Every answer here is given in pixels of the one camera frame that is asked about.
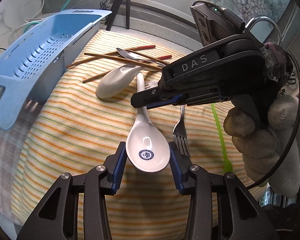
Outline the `white knit gloved hand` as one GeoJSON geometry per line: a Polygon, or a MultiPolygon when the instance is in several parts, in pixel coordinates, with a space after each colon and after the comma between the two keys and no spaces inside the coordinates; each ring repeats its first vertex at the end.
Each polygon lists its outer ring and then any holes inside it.
{"type": "MultiPolygon", "coordinates": [[[[248,95],[232,98],[234,107],[228,111],[223,127],[242,154],[247,175],[257,182],[276,164],[285,149],[298,111],[295,96],[280,95],[270,106],[269,126],[259,129],[258,113],[248,95]]],[[[294,197],[300,188],[300,124],[285,160],[267,180],[277,194],[294,197]]]]}

